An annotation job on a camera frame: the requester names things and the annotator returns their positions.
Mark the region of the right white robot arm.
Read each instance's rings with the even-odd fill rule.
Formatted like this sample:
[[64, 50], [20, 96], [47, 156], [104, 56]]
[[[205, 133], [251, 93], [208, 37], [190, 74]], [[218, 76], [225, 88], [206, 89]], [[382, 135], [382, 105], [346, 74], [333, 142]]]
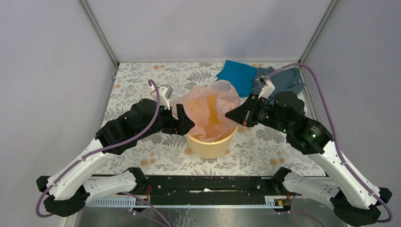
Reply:
[[310, 180], [288, 168], [280, 168], [272, 177], [274, 193], [298, 193], [332, 209], [335, 215], [354, 227], [380, 222], [379, 206], [385, 206], [392, 193], [367, 180], [337, 150], [335, 138], [318, 121], [306, 117], [305, 104], [290, 91], [280, 92], [274, 103], [250, 95], [226, 118], [245, 127], [262, 124], [286, 134], [286, 141], [317, 163], [328, 174], [331, 183]]

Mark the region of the aluminium corner frame post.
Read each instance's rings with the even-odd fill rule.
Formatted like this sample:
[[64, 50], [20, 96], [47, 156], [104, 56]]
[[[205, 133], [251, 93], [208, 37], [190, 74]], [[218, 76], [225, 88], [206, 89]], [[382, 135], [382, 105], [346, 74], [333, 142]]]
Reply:
[[305, 63], [309, 54], [311, 53], [314, 45], [316, 44], [320, 34], [322, 33], [323, 29], [325, 28], [327, 22], [329, 21], [332, 13], [334, 12], [336, 6], [338, 5], [339, 0], [331, 0], [327, 9], [325, 10], [317, 28], [315, 29], [310, 41], [308, 42], [305, 50], [303, 51], [301, 57], [298, 59], [298, 63]]
[[95, 34], [97, 35], [101, 45], [103, 46], [107, 56], [111, 60], [114, 67], [117, 69], [119, 67], [119, 60], [117, 59], [110, 43], [108, 42], [94, 12], [91, 9], [91, 6], [87, 0], [78, 0], [81, 5], [89, 23], [91, 24]]

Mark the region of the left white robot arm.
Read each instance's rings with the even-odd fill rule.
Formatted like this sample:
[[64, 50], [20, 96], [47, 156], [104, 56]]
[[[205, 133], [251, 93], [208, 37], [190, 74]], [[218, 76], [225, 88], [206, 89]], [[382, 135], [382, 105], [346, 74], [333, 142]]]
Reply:
[[182, 104], [177, 104], [175, 110], [177, 117], [171, 109], [145, 98], [118, 118], [108, 121], [66, 168], [36, 180], [42, 193], [37, 207], [44, 206], [45, 217], [68, 217], [91, 201], [108, 195], [145, 192], [148, 181], [138, 167], [130, 167], [122, 174], [101, 180], [93, 180], [91, 176], [108, 161], [135, 147], [139, 140], [159, 132], [187, 134], [195, 126], [194, 122], [186, 115]]

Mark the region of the pink plastic trash bag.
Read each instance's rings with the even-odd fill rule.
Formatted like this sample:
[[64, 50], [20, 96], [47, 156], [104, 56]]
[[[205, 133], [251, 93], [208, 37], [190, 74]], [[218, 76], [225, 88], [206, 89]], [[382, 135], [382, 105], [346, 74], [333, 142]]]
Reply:
[[186, 137], [217, 141], [229, 136], [238, 126], [238, 123], [225, 117], [226, 113], [241, 104], [236, 89], [226, 80], [196, 86], [184, 96], [172, 99], [170, 105], [175, 117], [178, 116], [175, 109], [177, 104], [183, 105], [186, 115], [195, 124]]

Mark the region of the grey crumpled cloth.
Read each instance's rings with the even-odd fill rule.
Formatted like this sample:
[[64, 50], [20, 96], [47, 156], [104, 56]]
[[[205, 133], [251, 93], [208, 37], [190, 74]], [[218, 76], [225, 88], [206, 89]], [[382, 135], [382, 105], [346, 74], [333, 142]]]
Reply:
[[[252, 94], [260, 94], [262, 88], [258, 85], [257, 79], [261, 76], [267, 76], [272, 73], [274, 69], [272, 67], [261, 68], [258, 67], [256, 71], [256, 75], [254, 77], [253, 86], [252, 86]], [[289, 68], [283, 70], [273, 76], [271, 81], [275, 87], [273, 93], [267, 98], [270, 104], [274, 104], [274, 98], [276, 94], [282, 91], [291, 91], [294, 94], [300, 94], [304, 87], [305, 83], [301, 80], [300, 69], [299, 68]]]

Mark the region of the aluminium corner frame post right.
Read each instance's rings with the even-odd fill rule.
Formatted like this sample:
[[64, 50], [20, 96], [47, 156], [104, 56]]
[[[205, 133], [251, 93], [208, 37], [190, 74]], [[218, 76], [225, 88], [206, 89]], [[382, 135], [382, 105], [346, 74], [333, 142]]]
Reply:
[[305, 50], [303, 51], [301, 57], [298, 59], [298, 63], [305, 63], [309, 54], [311, 53], [314, 45], [316, 44], [320, 34], [322, 33], [323, 29], [325, 28], [327, 22], [329, 21], [332, 13], [334, 12], [336, 6], [338, 5], [339, 0], [331, 0], [327, 9], [325, 10], [317, 28], [315, 29], [310, 41], [308, 42]]

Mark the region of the blue folded cloth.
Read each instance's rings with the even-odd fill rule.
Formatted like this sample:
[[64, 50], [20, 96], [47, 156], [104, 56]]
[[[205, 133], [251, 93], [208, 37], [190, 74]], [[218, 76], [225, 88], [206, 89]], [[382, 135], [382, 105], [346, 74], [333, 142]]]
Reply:
[[236, 89], [241, 98], [248, 97], [252, 92], [254, 77], [257, 68], [247, 64], [226, 60], [218, 80], [226, 80]]

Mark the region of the floral patterned table mat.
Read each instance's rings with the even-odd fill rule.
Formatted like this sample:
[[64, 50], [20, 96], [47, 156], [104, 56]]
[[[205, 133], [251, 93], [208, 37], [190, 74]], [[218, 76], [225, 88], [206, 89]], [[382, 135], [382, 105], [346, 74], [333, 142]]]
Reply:
[[[103, 122], [115, 119], [137, 101], [151, 97], [148, 80], [173, 88], [171, 98], [183, 96], [195, 86], [216, 81], [221, 62], [121, 63]], [[107, 162], [99, 175], [117, 175], [139, 167], [147, 175], [262, 175], [271, 176], [286, 167], [303, 176], [324, 176], [314, 161], [286, 143], [285, 134], [262, 125], [238, 127], [229, 148], [214, 159], [198, 157], [183, 136], [154, 134]]]

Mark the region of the aluminium corner frame post left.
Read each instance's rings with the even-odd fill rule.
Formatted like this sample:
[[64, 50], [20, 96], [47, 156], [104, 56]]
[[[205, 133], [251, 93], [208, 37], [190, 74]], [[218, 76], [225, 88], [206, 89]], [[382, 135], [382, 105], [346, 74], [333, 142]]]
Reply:
[[91, 6], [87, 0], [78, 0], [81, 5], [89, 23], [91, 24], [95, 34], [97, 35], [101, 45], [103, 46], [107, 56], [111, 60], [114, 67], [117, 69], [119, 67], [119, 60], [117, 59], [110, 43], [108, 42], [94, 12], [91, 9]]

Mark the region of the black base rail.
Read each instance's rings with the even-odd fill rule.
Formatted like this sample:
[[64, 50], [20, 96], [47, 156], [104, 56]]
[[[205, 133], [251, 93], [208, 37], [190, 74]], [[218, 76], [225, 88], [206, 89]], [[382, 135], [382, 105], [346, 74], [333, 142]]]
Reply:
[[293, 193], [260, 176], [152, 175], [129, 192], [156, 205], [263, 205], [266, 196], [288, 198]]

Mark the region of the yellow plastic trash bin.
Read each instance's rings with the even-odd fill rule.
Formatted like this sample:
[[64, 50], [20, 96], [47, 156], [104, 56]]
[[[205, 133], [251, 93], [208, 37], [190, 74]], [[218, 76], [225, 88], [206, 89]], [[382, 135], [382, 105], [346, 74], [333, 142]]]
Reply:
[[218, 112], [219, 94], [211, 94], [191, 99], [185, 107], [190, 112], [195, 127], [186, 135], [192, 152], [205, 159], [222, 156], [237, 131], [235, 124]]

